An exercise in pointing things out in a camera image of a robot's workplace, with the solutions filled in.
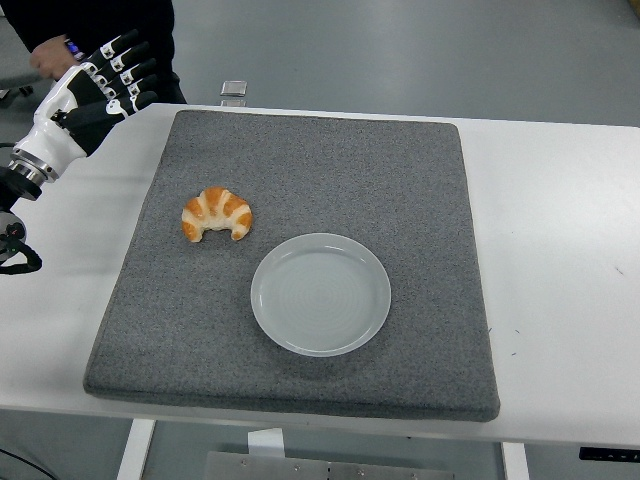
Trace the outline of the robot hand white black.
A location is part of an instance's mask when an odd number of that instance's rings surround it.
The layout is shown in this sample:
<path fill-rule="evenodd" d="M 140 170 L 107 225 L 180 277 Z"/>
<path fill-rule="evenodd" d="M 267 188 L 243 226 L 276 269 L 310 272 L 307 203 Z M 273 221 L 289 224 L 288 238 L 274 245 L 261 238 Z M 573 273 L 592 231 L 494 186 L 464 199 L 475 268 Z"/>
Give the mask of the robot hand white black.
<path fill-rule="evenodd" d="M 155 66 L 136 29 L 108 41 L 54 84 L 12 156 L 61 175 L 91 156 L 116 124 L 158 100 Z"/>

